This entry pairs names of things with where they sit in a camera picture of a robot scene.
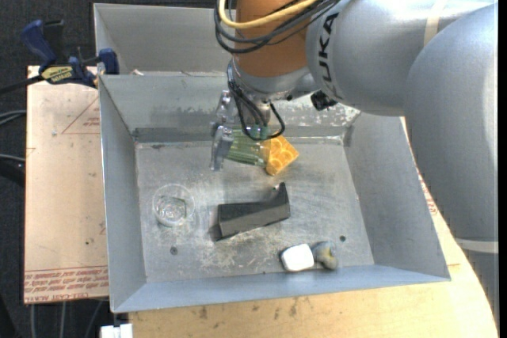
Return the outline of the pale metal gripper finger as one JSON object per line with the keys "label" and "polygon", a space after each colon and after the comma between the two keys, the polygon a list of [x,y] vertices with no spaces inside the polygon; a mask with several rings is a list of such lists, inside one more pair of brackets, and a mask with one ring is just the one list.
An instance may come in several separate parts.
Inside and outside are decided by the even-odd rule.
{"label": "pale metal gripper finger", "polygon": [[212,171],[220,171],[223,166],[223,153],[221,152],[223,137],[223,126],[219,125],[212,135],[212,155],[210,161],[210,169]]}
{"label": "pale metal gripper finger", "polygon": [[223,159],[230,153],[234,142],[234,132],[231,128],[225,127],[221,136],[221,156]]}

